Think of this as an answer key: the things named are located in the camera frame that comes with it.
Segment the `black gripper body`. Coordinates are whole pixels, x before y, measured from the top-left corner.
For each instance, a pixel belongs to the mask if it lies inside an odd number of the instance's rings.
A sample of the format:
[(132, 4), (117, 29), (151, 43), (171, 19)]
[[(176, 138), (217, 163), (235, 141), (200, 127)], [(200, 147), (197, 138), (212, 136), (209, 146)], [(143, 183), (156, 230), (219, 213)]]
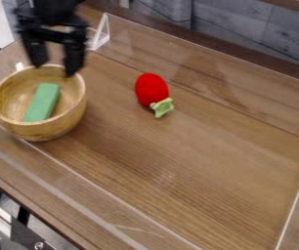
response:
[(30, 7), (17, 7), (17, 29), (29, 44), (44, 42), (84, 43), (88, 21), (77, 14), (85, 0), (32, 0)]

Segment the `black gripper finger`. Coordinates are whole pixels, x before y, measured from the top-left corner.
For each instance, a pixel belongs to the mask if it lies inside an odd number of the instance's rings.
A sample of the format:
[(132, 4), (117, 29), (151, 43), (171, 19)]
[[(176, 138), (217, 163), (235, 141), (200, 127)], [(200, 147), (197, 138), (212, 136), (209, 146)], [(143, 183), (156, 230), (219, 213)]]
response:
[(87, 34), (72, 32), (64, 41), (65, 49), (65, 75), (72, 77), (85, 65), (87, 56)]
[(48, 62), (45, 39), (38, 33), (32, 31), (25, 31), (21, 36), (29, 61), (34, 67), (41, 67)]

